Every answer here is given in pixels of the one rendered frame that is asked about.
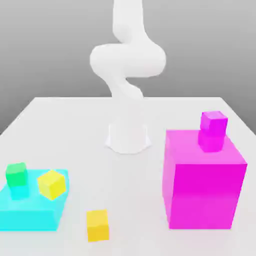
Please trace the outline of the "small magenta cube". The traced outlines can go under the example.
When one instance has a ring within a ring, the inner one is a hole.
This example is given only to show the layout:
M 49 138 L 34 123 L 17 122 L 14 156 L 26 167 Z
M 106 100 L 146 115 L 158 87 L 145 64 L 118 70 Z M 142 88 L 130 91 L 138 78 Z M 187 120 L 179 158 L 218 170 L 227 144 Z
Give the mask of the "small magenta cube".
M 203 130 L 198 132 L 198 145 L 206 153 L 220 152 L 224 141 L 225 136 L 209 135 Z

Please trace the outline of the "small purple cube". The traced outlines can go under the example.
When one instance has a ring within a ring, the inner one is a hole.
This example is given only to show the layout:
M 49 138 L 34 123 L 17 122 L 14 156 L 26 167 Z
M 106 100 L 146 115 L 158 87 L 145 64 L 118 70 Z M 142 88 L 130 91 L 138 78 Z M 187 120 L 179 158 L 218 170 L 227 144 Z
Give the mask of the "small purple cube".
M 209 136 L 224 137 L 228 117 L 221 111 L 204 111 L 201 114 L 200 129 Z

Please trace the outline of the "small yellow cube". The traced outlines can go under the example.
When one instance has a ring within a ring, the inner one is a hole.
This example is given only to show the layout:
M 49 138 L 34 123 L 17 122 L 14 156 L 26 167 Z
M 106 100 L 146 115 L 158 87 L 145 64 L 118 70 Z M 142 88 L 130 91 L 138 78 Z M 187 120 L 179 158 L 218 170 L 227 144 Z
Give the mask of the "small yellow cube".
M 55 170 L 50 170 L 37 178 L 38 188 L 41 195 L 55 200 L 66 192 L 65 176 Z

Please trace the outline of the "small orange-yellow cube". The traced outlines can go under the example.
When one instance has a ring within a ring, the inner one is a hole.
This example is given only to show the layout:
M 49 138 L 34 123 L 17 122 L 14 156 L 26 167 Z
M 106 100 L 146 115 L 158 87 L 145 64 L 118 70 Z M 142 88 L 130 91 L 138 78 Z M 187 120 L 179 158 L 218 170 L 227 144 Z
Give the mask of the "small orange-yellow cube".
M 88 242 L 109 240 L 110 229 L 106 209 L 86 212 L 86 227 Z

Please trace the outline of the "small green cube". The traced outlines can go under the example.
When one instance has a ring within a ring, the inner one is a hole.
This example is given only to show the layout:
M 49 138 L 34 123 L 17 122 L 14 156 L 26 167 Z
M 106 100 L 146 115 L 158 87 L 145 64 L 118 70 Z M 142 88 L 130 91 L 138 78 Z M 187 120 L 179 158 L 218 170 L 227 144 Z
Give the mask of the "small green cube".
M 5 176 L 10 188 L 25 186 L 28 179 L 26 164 L 24 162 L 9 164 L 6 168 Z

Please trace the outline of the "small cyan cube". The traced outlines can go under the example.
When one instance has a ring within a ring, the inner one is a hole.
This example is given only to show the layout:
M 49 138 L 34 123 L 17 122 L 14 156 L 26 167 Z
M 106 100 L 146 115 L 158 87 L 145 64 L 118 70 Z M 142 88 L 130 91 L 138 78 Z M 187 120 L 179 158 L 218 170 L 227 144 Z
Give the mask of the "small cyan cube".
M 9 190 L 10 196 L 13 200 L 26 199 L 30 194 L 28 185 L 12 186 Z

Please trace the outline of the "large magenta box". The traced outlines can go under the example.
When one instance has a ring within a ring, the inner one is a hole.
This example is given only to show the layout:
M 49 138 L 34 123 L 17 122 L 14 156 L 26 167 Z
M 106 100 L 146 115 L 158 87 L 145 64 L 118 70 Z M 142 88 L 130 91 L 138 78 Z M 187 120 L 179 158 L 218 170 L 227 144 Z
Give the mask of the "large magenta box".
M 162 196 L 170 229 L 230 229 L 247 162 L 228 136 L 217 151 L 199 130 L 167 130 Z

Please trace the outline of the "large cyan box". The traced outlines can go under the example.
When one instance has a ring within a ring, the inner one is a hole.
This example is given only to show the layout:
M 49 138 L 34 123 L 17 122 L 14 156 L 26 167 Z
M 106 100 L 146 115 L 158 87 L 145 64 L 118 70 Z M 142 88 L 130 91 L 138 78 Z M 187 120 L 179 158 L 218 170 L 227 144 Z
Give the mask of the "large cyan box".
M 21 200 L 11 198 L 6 184 L 0 191 L 0 231 L 56 231 L 69 194 L 70 182 L 66 169 L 56 171 L 65 177 L 66 192 L 55 200 L 49 200 L 39 192 L 38 177 L 47 169 L 29 169 L 27 185 L 29 197 Z

